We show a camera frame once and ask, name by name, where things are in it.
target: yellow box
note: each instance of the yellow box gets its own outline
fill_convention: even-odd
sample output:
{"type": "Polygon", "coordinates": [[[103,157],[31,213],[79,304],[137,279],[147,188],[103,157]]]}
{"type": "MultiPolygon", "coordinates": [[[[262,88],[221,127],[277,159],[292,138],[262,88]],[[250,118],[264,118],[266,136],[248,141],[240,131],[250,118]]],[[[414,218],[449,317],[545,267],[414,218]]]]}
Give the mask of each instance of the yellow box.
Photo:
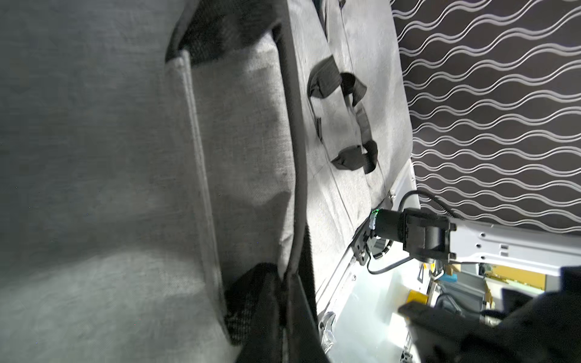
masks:
{"type": "Polygon", "coordinates": [[[541,290],[545,289],[545,280],[547,279],[545,275],[538,272],[496,265],[492,266],[492,276],[502,280],[517,281],[541,290]]]}
{"type": "Polygon", "coordinates": [[[417,301],[425,305],[428,303],[428,295],[424,295],[419,291],[411,290],[410,294],[407,296],[406,304],[410,301],[417,301]]]}

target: black and white wave pattern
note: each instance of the black and white wave pattern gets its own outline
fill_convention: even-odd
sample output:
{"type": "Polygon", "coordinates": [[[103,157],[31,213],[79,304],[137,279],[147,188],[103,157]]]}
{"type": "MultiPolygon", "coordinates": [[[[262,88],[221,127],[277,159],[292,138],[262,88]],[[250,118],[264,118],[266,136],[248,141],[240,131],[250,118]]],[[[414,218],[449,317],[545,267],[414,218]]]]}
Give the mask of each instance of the black and white wave pattern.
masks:
{"type": "Polygon", "coordinates": [[[418,187],[472,220],[581,232],[581,0],[390,3],[418,187]]]}

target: black cable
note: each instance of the black cable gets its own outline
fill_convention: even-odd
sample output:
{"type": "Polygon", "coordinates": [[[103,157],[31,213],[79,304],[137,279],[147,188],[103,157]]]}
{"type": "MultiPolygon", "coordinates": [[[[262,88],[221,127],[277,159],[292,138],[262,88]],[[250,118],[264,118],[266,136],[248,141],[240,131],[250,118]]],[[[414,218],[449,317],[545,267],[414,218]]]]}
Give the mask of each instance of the black cable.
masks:
{"type": "Polygon", "coordinates": [[[448,301],[452,305],[452,307],[454,308],[454,310],[455,310],[454,313],[464,318],[465,314],[464,314],[462,308],[460,306],[458,306],[458,304],[456,303],[456,300],[448,299],[447,296],[444,296],[444,297],[446,297],[446,299],[441,299],[440,296],[437,297],[436,303],[434,304],[434,308],[449,311],[448,309],[446,309],[444,307],[444,301],[448,301]]]}
{"type": "Polygon", "coordinates": [[[447,298],[448,301],[450,301],[453,305],[459,306],[462,310],[464,310],[470,314],[483,315],[485,317],[491,317],[491,318],[496,318],[496,319],[500,319],[500,320],[507,317],[507,314],[505,312],[498,311],[498,310],[488,310],[488,309],[480,310],[480,311],[473,310],[473,309],[467,307],[466,305],[464,305],[463,303],[461,303],[460,301],[456,300],[456,298],[454,298],[453,295],[448,294],[448,293],[442,293],[442,294],[438,295],[438,297],[436,299],[436,305],[438,305],[438,301],[440,300],[441,297],[447,298]]]}
{"type": "MultiPolygon", "coordinates": [[[[371,256],[371,253],[370,253],[370,251],[369,251],[369,247],[367,247],[367,246],[366,246],[365,248],[367,249],[367,254],[369,254],[369,255],[371,256]]],[[[379,274],[382,274],[382,273],[384,273],[384,272],[388,272],[389,270],[391,270],[391,269],[394,269],[394,268],[396,268],[396,267],[398,267],[398,266],[400,266],[400,265],[403,265],[404,263],[406,263],[406,262],[408,262],[408,261],[411,261],[411,260],[413,260],[413,259],[414,259],[413,257],[409,256],[409,257],[406,257],[406,258],[404,258],[403,260],[399,260],[398,262],[395,262],[395,263],[393,263],[393,264],[391,264],[391,265],[389,265],[389,266],[387,266],[387,267],[384,267],[384,268],[382,268],[382,269],[379,269],[379,270],[377,270],[377,271],[371,271],[371,270],[369,269],[369,263],[371,262],[371,259],[369,259],[369,260],[367,261],[367,271],[368,271],[368,272],[369,272],[371,275],[379,275],[379,274]]]]}
{"type": "Polygon", "coordinates": [[[443,201],[441,201],[437,196],[435,196],[434,194],[431,194],[430,192],[426,192],[426,191],[409,191],[406,194],[404,194],[403,197],[401,197],[401,201],[400,201],[400,205],[397,208],[398,212],[401,212],[403,210],[403,206],[406,202],[406,199],[408,199],[410,196],[414,195],[414,194],[418,194],[418,195],[422,195],[425,196],[427,198],[430,198],[434,203],[436,203],[437,205],[439,205],[444,211],[446,211],[447,214],[450,214],[452,217],[454,218],[458,218],[458,219],[462,219],[462,217],[460,217],[456,212],[454,212],[452,210],[452,208],[450,208],[446,203],[444,203],[443,201]]]}
{"type": "Polygon", "coordinates": [[[393,245],[392,240],[386,241],[385,247],[383,247],[383,250],[381,250],[381,252],[379,252],[379,253],[374,254],[373,259],[379,260],[380,258],[382,258],[389,251],[389,249],[392,247],[392,245],[393,245]]]}

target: gray fabric panel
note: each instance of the gray fabric panel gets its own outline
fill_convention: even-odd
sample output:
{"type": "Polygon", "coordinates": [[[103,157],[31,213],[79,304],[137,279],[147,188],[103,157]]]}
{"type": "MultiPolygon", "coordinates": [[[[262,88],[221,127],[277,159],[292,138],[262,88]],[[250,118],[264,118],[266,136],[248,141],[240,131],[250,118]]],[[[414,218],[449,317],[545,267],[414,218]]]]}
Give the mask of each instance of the gray fabric panel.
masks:
{"type": "Polygon", "coordinates": [[[372,208],[363,169],[337,170],[329,161],[348,146],[360,145],[359,127],[338,88],[326,99],[312,99],[315,114],[322,118],[323,143],[319,141],[307,99],[312,68],[331,55],[324,31],[311,0],[289,1],[290,20],[304,90],[303,117],[307,136],[309,200],[307,222],[311,231],[315,285],[335,269],[355,229],[372,208]]]}
{"type": "Polygon", "coordinates": [[[339,191],[330,187],[334,184],[332,167],[323,166],[309,182],[307,221],[316,287],[331,276],[355,233],[339,191]]]}
{"type": "Polygon", "coordinates": [[[0,5],[2,362],[232,362],[162,97],[183,1],[0,5]]]}
{"type": "Polygon", "coordinates": [[[372,204],[377,205],[411,156],[410,115],[389,2],[347,0],[339,9],[338,1],[329,0],[321,16],[338,64],[368,87],[361,103],[377,142],[378,167],[366,177],[372,204]]]}
{"type": "Polygon", "coordinates": [[[224,286],[257,263],[286,270],[295,168],[278,51],[259,43],[192,68],[224,286]]]}
{"type": "Polygon", "coordinates": [[[166,98],[168,107],[175,114],[172,121],[173,126],[178,130],[176,136],[182,138],[180,145],[183,145],[184,150],[182,158],[184,171],[192,182],[188,191],[195,206],[193,222],[198,231],[195,246],[200,252],[206,290],[218,320],[223,323],[222,317],[226,315],[227,309],[202,134],[198,119],[195,116],[196,107],[193,100],[192,73],[188,51],[181,51],[178,58],[166,64],[166,98]]]}

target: black fabric handle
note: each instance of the black fabric handle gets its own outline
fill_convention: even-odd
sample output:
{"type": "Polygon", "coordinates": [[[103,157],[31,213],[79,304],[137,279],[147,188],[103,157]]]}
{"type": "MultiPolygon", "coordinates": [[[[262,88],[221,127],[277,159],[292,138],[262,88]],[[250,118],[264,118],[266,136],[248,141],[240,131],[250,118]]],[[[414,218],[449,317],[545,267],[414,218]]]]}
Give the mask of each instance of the black fabric handle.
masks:
{"type": "MultiPolygon", "coordinates": [[[[339,86],[346,99],[349,95],[353,97],[351,107],[353,107],[355,112],[357,124],[361,131],[361,143],[366,152],[364,153],[359,145],[350,146],[343,149],[331,163],[340,170],[357,170],[363,168],[364,172],[369,174],[377,166],[378,151],[377,143],[373,141],[371,136],[371,126],[365,108],[359,104],[367,92],[367,86],[355,77],[353,73],[340,73],[335,59],[333,56],[330,56],[320,61],[311,71],[308,83],[308,95],[309,98],[327,98],[339,86]]],[[[317,135],[322,141],[321,122],[320,117],[315,117],[317,135]]]]}
{"type": "Polygon", "coordinates": [[[309,97],[327,98],[342,82],[341,73],[333,56],[317,64],[309,77],[309,97]]]}
{"type": "Polygon", "coordinates": [[[191,0],[176,24],[166,62],[187,49],[192,65],[255,44],[280,23],[277,0],[191,0]]]}
{"type": "Polygon", "coordinates": [[[353,95],[352,106],[355,107],[365,96],[367,86],[359,78],[355,77],[353,73],[341,73],[341,90],[343,91],[343,96],[353,95]]]}
{"type": "Polygon", "coordinates": [[[340,170],[357,170],[363,168],[366,174],[371,173],[377,166],[377,143],[369,140],[363,147],[366,153],[363,153],[361,146],[351,146],[343,149],[331,163],[340,170]]]}

